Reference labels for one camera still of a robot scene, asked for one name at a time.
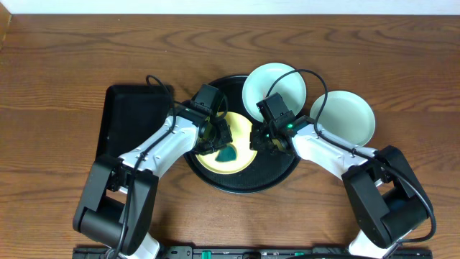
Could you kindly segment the green sponge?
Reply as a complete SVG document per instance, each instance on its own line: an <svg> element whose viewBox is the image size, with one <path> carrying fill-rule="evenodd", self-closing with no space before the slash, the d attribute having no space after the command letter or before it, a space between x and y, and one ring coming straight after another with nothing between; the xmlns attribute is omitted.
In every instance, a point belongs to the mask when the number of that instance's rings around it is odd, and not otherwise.
<svg viewBox="0 0 460 259"><path fill-rule="evenodd" d="M237 152L233 145L228 144L225 148L218 151L215 158L216 162L227 163L236 160Z"/></svg>

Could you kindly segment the yellow plate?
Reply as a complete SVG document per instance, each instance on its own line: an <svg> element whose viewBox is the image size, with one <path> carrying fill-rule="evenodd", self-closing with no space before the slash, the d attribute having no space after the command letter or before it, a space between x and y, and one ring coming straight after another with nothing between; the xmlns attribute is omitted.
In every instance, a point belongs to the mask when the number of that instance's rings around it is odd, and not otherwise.
<svg viewBox="0 0 460 259"><path fill-rule="evenodd" d="M215 158L218 151L208 155L195 155L195 157L207 170L213 173L229 175L238 173L249 166L255 159L257 151L249 148L249 135L252 123L245 116L236 112L228 112L225 120L231 129L233 141L229 144L233 145L236 149L236 160L227 163L216 162Z"/></svg>

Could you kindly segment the light blue plate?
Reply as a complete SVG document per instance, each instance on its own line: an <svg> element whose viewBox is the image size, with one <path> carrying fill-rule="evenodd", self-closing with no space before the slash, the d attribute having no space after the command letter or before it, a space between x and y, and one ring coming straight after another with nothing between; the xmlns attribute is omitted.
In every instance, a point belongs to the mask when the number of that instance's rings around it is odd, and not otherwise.
<svg viewBox="0 0 460 259"><path fill-rule="evenodd" d="M303 77L298 72L282 78L275 84L270 94L268 93L279 77L293 70L293 67L284 63L268 63L249 74L242 89L242 101L246 111L253 119L263 122L264 119L257 103L275 93L281 95L287 108L292 110L294 115L301 112L307 97L307 89Z"/></svg>
<svg viewBox="0 0 460 259"><path fill-rule="evenodd" d="M328 92L318 123L330 133L360 146L372 139L376 128L371 106L349 91Z"/></svg>

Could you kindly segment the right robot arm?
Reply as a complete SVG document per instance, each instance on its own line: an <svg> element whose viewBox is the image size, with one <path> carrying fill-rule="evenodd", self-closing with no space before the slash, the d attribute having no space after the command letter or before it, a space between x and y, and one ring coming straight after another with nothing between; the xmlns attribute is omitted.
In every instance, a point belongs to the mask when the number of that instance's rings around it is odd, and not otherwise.
<svg viewBox="0 0 460 259"><path fill-rule="evenodd" d="M297 155L342 180L360 231L349 245L360 258L388 258L424 221L436 231L433 205L403 153L353 145L310 117L284 115L252 128L250 148L275 149Z"/></svg>

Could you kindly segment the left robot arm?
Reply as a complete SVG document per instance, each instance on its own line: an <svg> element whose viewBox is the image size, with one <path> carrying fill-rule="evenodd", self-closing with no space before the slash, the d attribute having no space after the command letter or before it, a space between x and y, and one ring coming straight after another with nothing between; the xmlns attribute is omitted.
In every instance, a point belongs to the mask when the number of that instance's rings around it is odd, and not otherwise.
<svg viewBox="0 0 460 259"><path fill-rule="evenodd" d="M182 107L142 144L115 158L95 159L73 217L73 229L110 248L106 258L156 258L161 245L149 228L161 177L185 153L231 142L223 114Z"/></svg>

